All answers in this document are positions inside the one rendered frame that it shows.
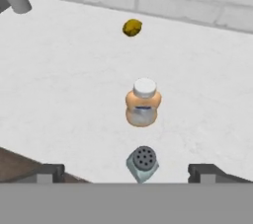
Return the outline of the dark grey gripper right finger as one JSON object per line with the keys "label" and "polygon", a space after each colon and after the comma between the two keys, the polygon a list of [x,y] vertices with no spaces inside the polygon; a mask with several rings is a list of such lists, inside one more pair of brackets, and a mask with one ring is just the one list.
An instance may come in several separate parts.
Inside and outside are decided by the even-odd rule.
{"label": "dark grey gripper right finger", "polygon": [[231,184],[247,183],[252,181],[227,174],[215,164],[190,164],[188,166],[189,184]]}

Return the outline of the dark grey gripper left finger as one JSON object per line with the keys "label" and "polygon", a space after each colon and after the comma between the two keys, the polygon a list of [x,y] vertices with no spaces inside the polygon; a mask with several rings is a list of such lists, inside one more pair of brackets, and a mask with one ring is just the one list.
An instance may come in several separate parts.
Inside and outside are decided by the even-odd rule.
{"label": "dark grey gripper left finger", "polygon": [[57,184],[63,183],[65,167],[63,164],[44,164],[30,175],[20,179],[21,183]]}

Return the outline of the glass shaker grey perforated lid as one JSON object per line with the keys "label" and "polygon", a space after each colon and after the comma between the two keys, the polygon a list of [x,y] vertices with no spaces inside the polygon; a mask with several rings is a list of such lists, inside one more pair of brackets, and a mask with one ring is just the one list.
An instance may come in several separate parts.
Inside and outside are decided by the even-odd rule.
{"label": "glass shaker grey perforated lid", "polygon": [[139,184],[149,180],[159,168],[155,151],[149,146],[139,146],[126,159],[126,166]]}

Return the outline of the peach condiment bottle white cap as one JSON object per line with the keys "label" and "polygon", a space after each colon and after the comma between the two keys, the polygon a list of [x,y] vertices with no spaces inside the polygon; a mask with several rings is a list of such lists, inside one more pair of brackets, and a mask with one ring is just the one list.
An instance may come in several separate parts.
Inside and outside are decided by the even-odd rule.
{"label": "peach condiment bottle white cap", "polygon": [[162,96],[156,83],[149,78],[139,78],[126,95],[126,120],[136,127],[146,127],[157,119]]}

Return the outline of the yellow lemon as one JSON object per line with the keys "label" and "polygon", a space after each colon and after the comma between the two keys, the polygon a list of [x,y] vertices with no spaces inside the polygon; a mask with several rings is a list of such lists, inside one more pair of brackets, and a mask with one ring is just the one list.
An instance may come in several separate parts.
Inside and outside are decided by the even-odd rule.
{"label": "yellow lemon", "polygon": [[123,33],[128,37],[136,36],[142,28],[142,22],[137,19],[130,19],[123,26]]}

